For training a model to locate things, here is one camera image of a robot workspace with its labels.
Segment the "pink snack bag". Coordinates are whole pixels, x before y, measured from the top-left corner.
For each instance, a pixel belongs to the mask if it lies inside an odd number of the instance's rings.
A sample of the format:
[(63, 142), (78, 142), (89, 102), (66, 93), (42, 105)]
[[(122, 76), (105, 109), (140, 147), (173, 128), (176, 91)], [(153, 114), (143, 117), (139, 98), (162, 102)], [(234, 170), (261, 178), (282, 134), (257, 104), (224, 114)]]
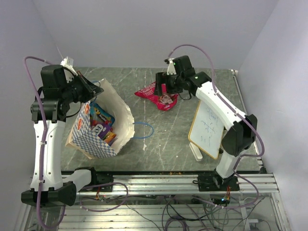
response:
[(155, 90), (155, 82), (135, 92), (134, 94), (143, 99), (150, 100), (157, 106), (157, 109), (162, 111), (168, 111), (177, 104), (179, 95), (167, 93), (165, 84), (162, 85), (162, 91), (163, 91), (162, 96), (154, 95), (154, 90)]

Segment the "checkered paper bag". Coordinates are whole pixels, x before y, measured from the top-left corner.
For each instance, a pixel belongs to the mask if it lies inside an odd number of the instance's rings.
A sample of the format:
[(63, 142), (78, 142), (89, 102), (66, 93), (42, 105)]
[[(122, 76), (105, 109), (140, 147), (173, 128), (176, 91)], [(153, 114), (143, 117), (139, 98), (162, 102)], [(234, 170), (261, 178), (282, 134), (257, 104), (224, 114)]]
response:
[[(118, 95), (112, 85), (106, 80), (99, 81), (104, 92), (81, 105), (81, 109), (71, 128), (66, 141), (66, 147), (80, 150), (88, 158), (108, 158), (118, 154), (126, 143), (134, 138), (134, 117), (130, 107)], [(94, 126), (90, 122), (90, 107), (97, 103), (103, 110), (115, 118), (112, 130), (117, 135), (111, 146), (92, 132)]]

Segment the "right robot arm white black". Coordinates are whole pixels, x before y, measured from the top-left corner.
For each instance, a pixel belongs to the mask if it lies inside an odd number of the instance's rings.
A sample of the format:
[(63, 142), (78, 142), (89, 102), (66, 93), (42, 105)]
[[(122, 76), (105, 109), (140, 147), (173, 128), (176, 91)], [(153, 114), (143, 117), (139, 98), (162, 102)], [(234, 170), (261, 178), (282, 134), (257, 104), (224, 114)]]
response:
[(205, 72), (196, 73), (187, 55), (165, 60), (167, 71), (155, 76), (154, 94), (161, 96), (162, 85), (168, 94), (188, 91), (189, 95), (204, 102), (218, 116), (227, 133), (222, 139), (223, 154), (215, 169), (217, 176), (212, 185), (221, 191), (229, 185), (229, 178), (240, 161), (240, 156), (256, 140), (257, 118), (246, 115), (235, 107), (213, 84), (213, 78)]

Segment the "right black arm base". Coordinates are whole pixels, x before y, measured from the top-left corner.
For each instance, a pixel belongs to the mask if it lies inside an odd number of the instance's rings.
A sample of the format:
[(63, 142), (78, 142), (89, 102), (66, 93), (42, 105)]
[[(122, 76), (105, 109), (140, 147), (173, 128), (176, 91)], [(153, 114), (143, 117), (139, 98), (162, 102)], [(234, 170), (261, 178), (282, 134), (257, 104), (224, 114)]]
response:
[(227, 189), (233, 192), (240, 190), (238, 178), (234, 175), (223, 179), (214, 172), (205, 172), (198, 175), (197, 179), (192, 182), (198, 186), (200, 192), (227, 191)]

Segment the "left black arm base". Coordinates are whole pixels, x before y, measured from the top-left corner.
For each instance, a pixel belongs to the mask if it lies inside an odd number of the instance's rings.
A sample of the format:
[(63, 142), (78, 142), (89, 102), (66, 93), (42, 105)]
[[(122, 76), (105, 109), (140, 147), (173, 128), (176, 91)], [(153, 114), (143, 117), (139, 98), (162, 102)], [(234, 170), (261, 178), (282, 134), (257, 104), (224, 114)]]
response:
[(112, 185), (99, 186), (96, 185), (108, 184), (114, 182), (114, 178), (110, 173), (104, 171), (96, 171), (94, 167), (80, 167), (76, 170), (89, 170), (91, 173), (91, 181), (90, 184), (84, 186), (82, 190), (93, 191), (100, 188), (101, 192), (111, 192)]

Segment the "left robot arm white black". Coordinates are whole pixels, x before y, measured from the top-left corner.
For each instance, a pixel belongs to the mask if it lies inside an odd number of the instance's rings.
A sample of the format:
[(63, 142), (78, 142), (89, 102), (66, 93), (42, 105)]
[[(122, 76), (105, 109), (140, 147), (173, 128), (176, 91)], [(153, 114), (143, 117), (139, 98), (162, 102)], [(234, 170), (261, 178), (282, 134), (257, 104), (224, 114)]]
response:
[(61, 173), (61, 141), (71, 103), (87, 103), (103, 92), (67, 64), (47, 65), (42, 87), (30, 107), (36, 136), (35, 168), (30, 189), (22, 192), (24, 204), (39, 207), (72, 206), (77, 192), (98, 186), (94, 168), (76, 169), (68, 179)]

